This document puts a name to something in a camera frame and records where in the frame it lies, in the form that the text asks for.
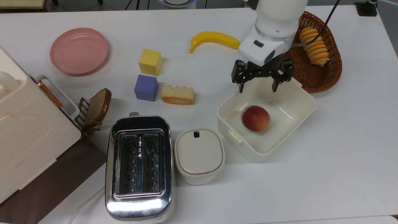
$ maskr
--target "yellow toy banana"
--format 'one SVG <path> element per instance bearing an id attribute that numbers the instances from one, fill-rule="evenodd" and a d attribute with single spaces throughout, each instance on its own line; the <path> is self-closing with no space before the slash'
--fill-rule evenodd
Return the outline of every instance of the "yellow toy banana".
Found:
<path id="1" fill-rule="evenodd" d="M 214 43 L 219 43 L 224 46 L 233 48 L 233 49 L 238 49 L 240 42 L 239 40 L 228 36 L 223 33 L 219 32 L 214 32 L 214 31 L 205 31 L 196 34 L 191 41 L 191 48 L 189 49 L 189 52 L 192 54 L 193 50 L 201 45 L 204 42 L 214 42 Z"/>

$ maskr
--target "red peach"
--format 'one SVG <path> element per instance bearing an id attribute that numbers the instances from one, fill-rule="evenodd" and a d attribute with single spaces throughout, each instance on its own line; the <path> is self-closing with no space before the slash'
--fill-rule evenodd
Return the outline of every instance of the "red peach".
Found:
<path id="1" fill-rule="evenodd" d="M 260 106 L 251 106 L 242 115 L 243 125 L 254 132 L 262 132 L 268 128 L 269 114 Z"/>

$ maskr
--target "wicker basket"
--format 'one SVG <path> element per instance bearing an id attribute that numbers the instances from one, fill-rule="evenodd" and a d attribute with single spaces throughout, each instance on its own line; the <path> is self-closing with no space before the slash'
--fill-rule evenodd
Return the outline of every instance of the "wicker basket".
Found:
<path id="1" fill-rule="evenodd" d="M 300 32 L 307 27 L 320 31 L 325 23 L 309 12 L 304 12 L 299 20 L 299 28 L 293 43 L 300 43 Z M 330 61 L 323 67 L 312 65 L 302 47 L 292 47 L 286 52 L 285 58 L 293 59 L 295 71 L 293 77 L 302 84 L 308 93 L 323 92 L 332 88 L 340 79 L 342 63 L 332 32 L 329 27 L 321 35 L 329 52 Z"/>

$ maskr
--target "white cord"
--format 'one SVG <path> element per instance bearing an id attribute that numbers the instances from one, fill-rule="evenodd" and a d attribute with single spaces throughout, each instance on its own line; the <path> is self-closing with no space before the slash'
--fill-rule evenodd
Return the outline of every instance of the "white cord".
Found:
<path id="1" fill-rule="evenodd" d="M 79 210 L 81 208 L 83 208 L 87 203 L 89 203 L 91 200 L 93 200 L 97 195 L 99 195 L 99 193 L 101 193 L 103 190 L 105 189 L 105 185 L 99 189 L 93 196 L 91 196 L 91 198 L 87 199 L 87 201 L 85 201 L 82 205 L 80 205 L 76 211 L 73 213 L 72 217 L 70 218 L 68 224 L 71 224 L 73 222 L 73 219 L 75 218 L 76 214 L 79 212 Z"/>
<path id="2" fill-rule="evenodd" d="M 381 2 L 387 2 L 387 3 L 390 3 L 390 4 L 393 4 L 393 5 L 398 6 L 398 3 L 392 2 L 392 1 L 389 1 L 389 0 L 380 0 L 380 1 L 381 1 Z"/>

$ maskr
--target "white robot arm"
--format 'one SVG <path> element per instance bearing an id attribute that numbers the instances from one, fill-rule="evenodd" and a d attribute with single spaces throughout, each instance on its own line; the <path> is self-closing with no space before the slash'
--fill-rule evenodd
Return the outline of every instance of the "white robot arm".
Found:
<path id="1" fill-rule="evenodd" d="M 242 92 L 247 81 L 255 77 L 271 76 L 275 92 L 279 84 L 291 80 L 294 64 L 291 60 L 284 61 L 284 56 L 293 43 L 299 18 L 304 13 L 308 0 L 243 1 L 257 11 L 257 19 L 238 49 L 248 62 L 235 62 L 232 82 Z"/>
<path id="2" fill-rule="evenodd" d="M 256 23 L 238 52 L 261 67 L 290 49 L 299 27 L 299 18 L 304 13 L 308 0 L 257 2 Z"/>

